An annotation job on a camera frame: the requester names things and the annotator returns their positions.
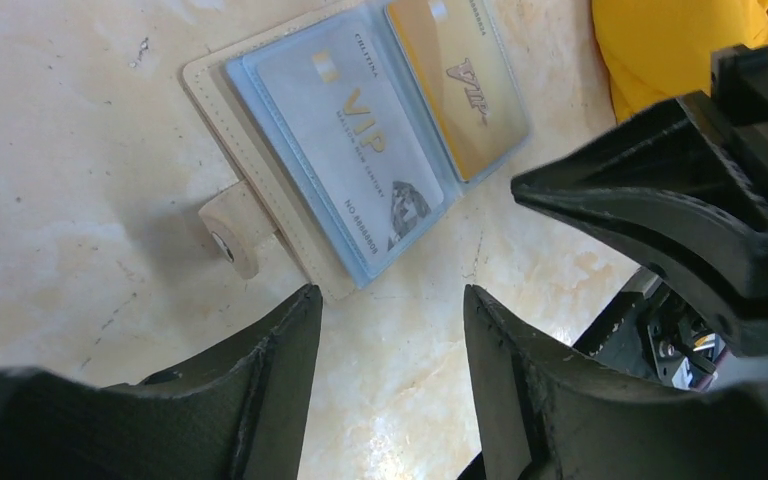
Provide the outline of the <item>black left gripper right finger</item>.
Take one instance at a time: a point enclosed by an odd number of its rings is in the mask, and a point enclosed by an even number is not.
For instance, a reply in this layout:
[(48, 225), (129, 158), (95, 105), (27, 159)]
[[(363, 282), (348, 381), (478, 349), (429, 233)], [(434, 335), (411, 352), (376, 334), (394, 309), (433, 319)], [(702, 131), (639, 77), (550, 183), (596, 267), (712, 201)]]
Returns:
[(611, 369), (464, 290), (480, 453), (465, 479), (768, 479), (768, 382), (692, 393)]

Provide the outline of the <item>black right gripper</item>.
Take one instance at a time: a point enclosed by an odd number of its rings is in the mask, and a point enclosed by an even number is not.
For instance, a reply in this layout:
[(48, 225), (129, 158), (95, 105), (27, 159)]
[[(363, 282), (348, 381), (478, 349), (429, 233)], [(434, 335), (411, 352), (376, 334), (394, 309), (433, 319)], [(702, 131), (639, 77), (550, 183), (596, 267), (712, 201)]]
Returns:
[(660, 276), (742, 356), (768, 356), (768, 48), (512, 179), (514, 200)]

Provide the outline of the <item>silver credit card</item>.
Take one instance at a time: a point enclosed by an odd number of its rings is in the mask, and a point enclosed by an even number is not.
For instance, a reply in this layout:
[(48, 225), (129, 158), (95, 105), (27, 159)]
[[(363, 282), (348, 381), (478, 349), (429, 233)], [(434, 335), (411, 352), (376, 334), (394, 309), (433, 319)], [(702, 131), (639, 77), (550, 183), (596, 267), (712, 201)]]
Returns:
[(367, 25), (332, 17), (242, 57), (289, 165), (344, 241), (360, 285), (442, 208), (443, 188)]

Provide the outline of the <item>gold credit card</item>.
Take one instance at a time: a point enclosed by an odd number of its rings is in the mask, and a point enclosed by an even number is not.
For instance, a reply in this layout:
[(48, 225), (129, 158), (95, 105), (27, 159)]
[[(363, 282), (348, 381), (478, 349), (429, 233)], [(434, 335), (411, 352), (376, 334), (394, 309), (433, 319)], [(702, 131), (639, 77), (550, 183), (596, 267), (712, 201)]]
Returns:
[(464, 182), (476, 180), (529, 133), (486, 4), (399, 0), (384, 11), (455, 173)]

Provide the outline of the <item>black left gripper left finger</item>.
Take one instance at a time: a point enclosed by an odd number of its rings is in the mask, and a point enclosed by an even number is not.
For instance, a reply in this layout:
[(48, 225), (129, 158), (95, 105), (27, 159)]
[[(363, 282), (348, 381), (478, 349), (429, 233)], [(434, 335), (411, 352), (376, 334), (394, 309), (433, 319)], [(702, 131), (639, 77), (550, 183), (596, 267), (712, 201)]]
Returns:
[(314, 285), (129, 385), (0, 368), (0, 479), (293, 479), (323, 299)]

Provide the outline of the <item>beige card holder wallet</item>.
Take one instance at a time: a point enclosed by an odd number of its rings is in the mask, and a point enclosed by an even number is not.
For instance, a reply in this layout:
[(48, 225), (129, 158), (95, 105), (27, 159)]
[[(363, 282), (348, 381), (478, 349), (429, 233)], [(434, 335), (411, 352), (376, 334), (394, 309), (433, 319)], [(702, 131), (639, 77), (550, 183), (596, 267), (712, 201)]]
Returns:
[(529, 133), (483, 1), (340, 1), (184, 66), (239, 181), (200, 209), (237, 274), (281, 237), (329, 301), (375, 280)]

